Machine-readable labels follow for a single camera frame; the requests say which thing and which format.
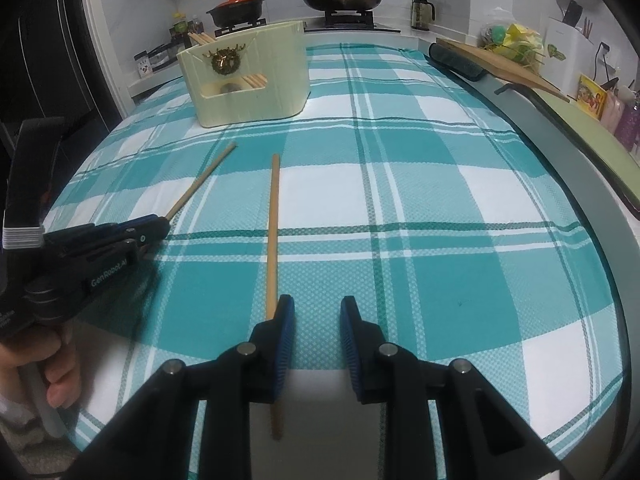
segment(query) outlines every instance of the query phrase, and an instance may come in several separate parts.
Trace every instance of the stove burner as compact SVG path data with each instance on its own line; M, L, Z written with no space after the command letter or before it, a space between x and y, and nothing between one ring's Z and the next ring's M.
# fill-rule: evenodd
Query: stove burner
M257 22L249 23L248 27L235 28L235 25L229 25L229 27L218 28L213 33L216 38L224 36L225 34L231 34L232 32L240 32L241 30L247 30L248 28L261 27L267 24L267 20L260 18Z
M335 10L324 12L324 26L326 28L363 28L374 30L373 12L370 10L357 10L356 14L337 14Z

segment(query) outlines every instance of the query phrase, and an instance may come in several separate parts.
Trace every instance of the wooden cutting board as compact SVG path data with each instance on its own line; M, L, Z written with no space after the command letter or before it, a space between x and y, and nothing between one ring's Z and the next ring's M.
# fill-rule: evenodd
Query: wooden cutting board
M484 48L459 43L453 40L446 40L445 38L438 38L436 42L457 52L461 56L465 56L467 59L478 64L487 70L487 72L500 79L504 79L511 83L520 83L530 88L546 90L563 101L569 102L569 98L559 91L558 88L511 59L494 54L490 50L485 50Z

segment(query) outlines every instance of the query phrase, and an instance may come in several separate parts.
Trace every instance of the electrical outlet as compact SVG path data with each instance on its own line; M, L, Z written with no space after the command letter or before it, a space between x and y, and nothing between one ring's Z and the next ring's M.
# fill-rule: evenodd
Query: electrical outlet
M617 70L618 65L620 64L620 48L611 44L611 42L606 38L602 38L602 43L609 45L609 51L607 52L607 55L606 55L607 66L609 66L613 70ZM604 64L604 61L602 59L603 50L604 49L601 49L600 54L598 55L598 58L599 58L598 61L601 62L602 64Z

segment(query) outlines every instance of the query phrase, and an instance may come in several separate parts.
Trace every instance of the metal pivot screw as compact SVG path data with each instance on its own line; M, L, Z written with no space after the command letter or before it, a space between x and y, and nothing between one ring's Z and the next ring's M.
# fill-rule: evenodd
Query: metal pivot screw
M169 375L174 375L182 370L183 366L184 363L180 361L180 359L169 359L168 361L162 363L162 371Z
M393 343L382 343L378 347L378 352L380 352L383 356L391 357L392 355L396 355L398 353L398 347Z
M473 368L473 365L466 359L454 359L452 364L454 370L460 372L461 374L466 374Z
M253 343L244 342L236 346L236 350L240 355L251 355L255 352L256 348Z

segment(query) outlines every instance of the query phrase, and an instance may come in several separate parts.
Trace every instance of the human hand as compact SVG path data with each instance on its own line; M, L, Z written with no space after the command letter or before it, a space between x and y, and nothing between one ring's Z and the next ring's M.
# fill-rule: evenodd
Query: human hand
M47 402L54 408L68 408L80 396L80 367L69 323L59 327L34 325L0 344L0 395L28 405L30 400L18 374L18 367L43 362L49 381Z

